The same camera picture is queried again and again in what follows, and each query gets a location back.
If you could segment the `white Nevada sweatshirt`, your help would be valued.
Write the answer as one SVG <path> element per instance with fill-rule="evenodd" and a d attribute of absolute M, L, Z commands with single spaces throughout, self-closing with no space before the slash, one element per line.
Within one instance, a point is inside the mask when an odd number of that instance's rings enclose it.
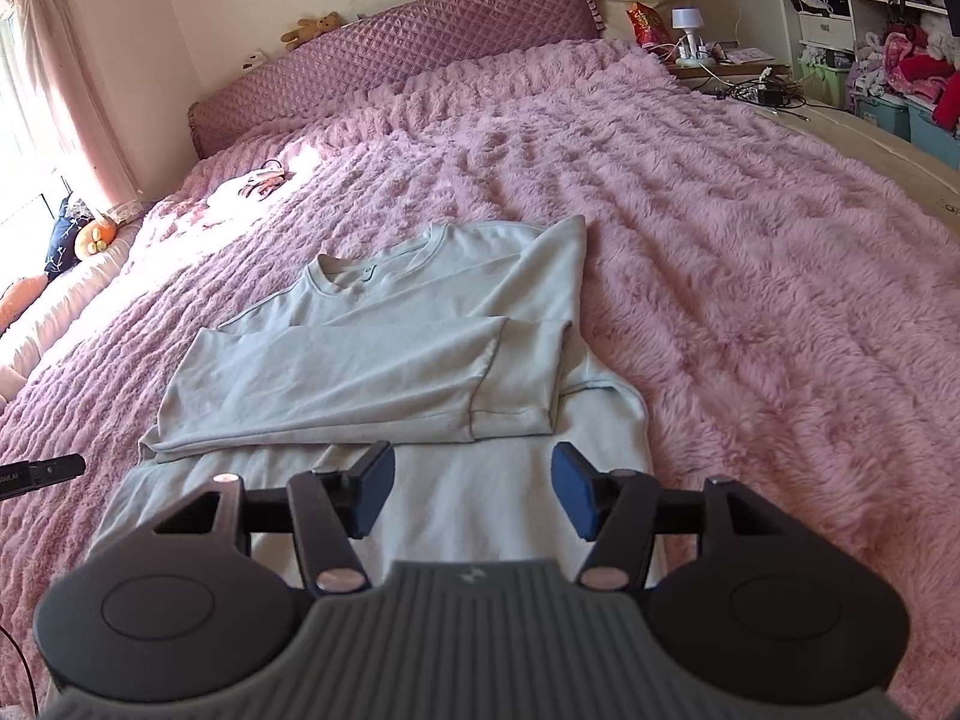
<path fill-rule="evenodd" d="M 364 260 L 319 257 L 288 288 L 195 335 L 140 460 L 94 535 L 105 550 L 202 484 L 343 470 L 380 440 L 394 487 L 358 552 L 398 561 L 551 559 L 584 541 L 550 481 L 555 445 L 651 465 L 640 392 L 579 330 L 587 224 L 436 226 Z"/>

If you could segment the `orange plush toy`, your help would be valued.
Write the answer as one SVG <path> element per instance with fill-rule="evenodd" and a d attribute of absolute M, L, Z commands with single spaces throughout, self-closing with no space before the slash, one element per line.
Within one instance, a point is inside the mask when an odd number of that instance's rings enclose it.
<path fill-rule="evenodd" d="M 78 231 L 75 238 L 75 255 L 78 260 L 91 259 L 109 249 L 117 236 L 117 223 L 107 216 L 94 218 Z"/>

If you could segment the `pink fluffy bed blanket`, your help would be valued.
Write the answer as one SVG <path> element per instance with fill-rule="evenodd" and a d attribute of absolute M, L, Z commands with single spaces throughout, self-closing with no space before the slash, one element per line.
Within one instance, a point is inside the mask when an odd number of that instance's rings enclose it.
<path fill-rule="evenodd" d="M 243 199 L 247 172 L 288 181 Z M 882 574 L 910 608 L 893 683 L 958 700 L 958 241 L 889 179 L 636 47 L 457 62 L 254 128 L 153 206 L 124 271 L 3 411 L 5 460 L 86 475 L 2 509 L 2 700 L 44 683 L 29 628 L 80 561 L 202 328 L 319 254 L 433 224 L 589 224 L 583 330 L 651 408 L 669 484 L 731 473 Z"/>

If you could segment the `small pink item on bed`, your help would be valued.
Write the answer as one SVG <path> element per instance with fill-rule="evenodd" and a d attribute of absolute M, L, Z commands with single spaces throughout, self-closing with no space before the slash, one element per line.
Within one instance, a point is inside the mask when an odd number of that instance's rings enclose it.
<path fill-rule="evenodd" d="M 265 161 L 256 171 L 247 172 L 238 190 L 243 199 L 265 199 L 288 181 L 290 172 L 280 160 Z"/>

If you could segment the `pink window curtain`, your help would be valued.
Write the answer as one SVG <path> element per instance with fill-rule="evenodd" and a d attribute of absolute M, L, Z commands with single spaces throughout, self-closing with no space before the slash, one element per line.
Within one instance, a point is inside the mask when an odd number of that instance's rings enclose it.
<path fill-rule="evenodd" d="M 94 83 L 68 0 L 3 0 L 13 7 L 31 112 L 71 187 L 106 213 L 139 188 Z"/>

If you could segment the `wooden bedside table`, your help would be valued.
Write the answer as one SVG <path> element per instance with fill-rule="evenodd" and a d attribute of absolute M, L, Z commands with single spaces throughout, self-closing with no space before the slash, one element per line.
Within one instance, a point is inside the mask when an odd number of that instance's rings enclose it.
<path fill-rule="evenodd" d="M 786 76 L 791 73 L 787 65 L 778 64 L 778 62 L 743 62 L 743 64 L 724 64 L 715 65 L 679 65 L 675 62 L 665 62 L 665 70 L 686 85 L 697 85 L 698 83 L 727 82 L 740 83 L 743 80 L 757 78 L 765 70 L 771 75 Z"/>

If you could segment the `green storage bin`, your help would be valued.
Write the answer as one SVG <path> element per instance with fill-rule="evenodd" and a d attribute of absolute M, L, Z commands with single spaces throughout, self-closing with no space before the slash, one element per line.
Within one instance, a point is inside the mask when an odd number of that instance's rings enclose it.
<path fill-rule="evenodd" d="M 846 82 L 850 71 L 847 68 L 833 68 L 823 64 L 797 64 L 799 84 L 807 101 L 817 101 L 833 109 L 848 107 Z"/>

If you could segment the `brown teddy bear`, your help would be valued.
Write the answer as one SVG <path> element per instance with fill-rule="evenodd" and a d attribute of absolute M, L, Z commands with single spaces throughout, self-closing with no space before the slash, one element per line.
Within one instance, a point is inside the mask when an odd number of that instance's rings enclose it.
<path fill-rule="evenodd" d="M 301 18 L 296 28 L 281 35 L 280 41 L 286 50 L 296 50 L 298 47 L 310 43 L 316 37 L 324 36 L 324 34 L 342 28 L 343 25 L 345 25 L 345 21 L 336 11 L 331 11 L 322 18 Z"/>

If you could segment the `red snack bag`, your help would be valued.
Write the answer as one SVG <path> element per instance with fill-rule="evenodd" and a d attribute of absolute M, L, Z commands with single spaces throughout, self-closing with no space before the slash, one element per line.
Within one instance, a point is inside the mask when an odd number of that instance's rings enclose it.
<path fill-rule="evenodd" d="M 665 50 L 674 45 L 669 28 L 654 8 L 631 2 L 626 9 L 626 18 L 630 21 L 636 43 L 646 50 Z"/>

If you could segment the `teal storage bin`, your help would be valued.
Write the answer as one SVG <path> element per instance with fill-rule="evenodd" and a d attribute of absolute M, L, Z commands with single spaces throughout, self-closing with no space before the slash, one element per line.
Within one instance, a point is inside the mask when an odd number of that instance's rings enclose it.
<path fill-rule="evenodd" d="M 932 110 L 908 99 L 910 117 L 910 140 L 916 148 L 929 154 L 950 169 L 960 166 L 960 138 L 940 128 L 932 118 Z"/>

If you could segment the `white table lamp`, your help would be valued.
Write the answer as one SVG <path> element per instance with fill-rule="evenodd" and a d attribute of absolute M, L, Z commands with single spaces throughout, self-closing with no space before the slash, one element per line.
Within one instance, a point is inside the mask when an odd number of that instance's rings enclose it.
<path fill-rule="evenodd" d="M 711 67 L 716 59 L 703 39 L 700 31 L 704 28 L 703 15 L 695 7 L 674 8 L 672 10 L 672 28 L 680 32 L 675 64 L 679 67 Z"/>

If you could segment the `purple quilted headboard cushion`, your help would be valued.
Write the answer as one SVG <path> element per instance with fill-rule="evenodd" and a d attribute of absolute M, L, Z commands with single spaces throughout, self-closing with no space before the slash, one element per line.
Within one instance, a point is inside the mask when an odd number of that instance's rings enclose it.
<path fill-rule="evenodd" d="M 604 31 L 594 0 L 416 0 L 314 37 L 246 71 L 187 114 L 205 160 L 252 128 L 452 62 Z"/>

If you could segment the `white open wardrobe shelf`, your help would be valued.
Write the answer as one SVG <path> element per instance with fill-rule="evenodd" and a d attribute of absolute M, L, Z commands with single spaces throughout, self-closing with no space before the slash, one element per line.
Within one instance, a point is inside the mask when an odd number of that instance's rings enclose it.
<path fill-rule="evenodd" d="M 796 75 L 799 62 L 850 71 L 840 110 L 911 143 L 911 99 L 958 135 L 958 0 L 782 3 Z"/>

